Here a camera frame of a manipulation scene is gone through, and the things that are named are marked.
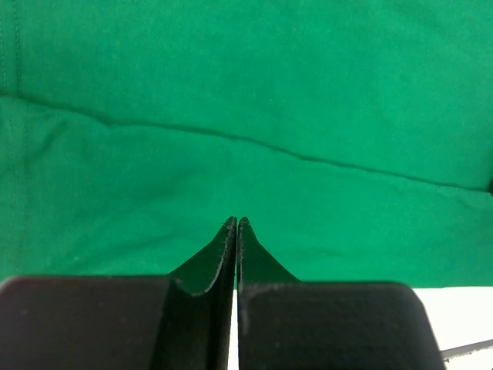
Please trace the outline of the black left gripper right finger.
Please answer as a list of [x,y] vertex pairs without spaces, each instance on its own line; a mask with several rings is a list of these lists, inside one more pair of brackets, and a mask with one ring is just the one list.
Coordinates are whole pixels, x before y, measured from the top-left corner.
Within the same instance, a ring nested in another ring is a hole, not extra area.
[[237,237],[241,369],[442,369],[424,305],[394,282],[306,282],[258,241]]

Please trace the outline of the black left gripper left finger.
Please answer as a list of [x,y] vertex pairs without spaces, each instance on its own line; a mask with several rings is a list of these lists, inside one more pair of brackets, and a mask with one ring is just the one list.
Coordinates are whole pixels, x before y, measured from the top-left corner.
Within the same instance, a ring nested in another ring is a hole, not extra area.
[[1,284],[3,369],[225,369],[235,217],[165,275],[24,275]]

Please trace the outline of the green t shirt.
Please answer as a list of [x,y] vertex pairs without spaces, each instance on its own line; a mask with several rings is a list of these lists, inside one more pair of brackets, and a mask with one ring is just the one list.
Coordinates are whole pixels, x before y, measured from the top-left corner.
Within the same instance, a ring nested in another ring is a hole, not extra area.
[[1,275],[492,283],[490,1],[3,1]]

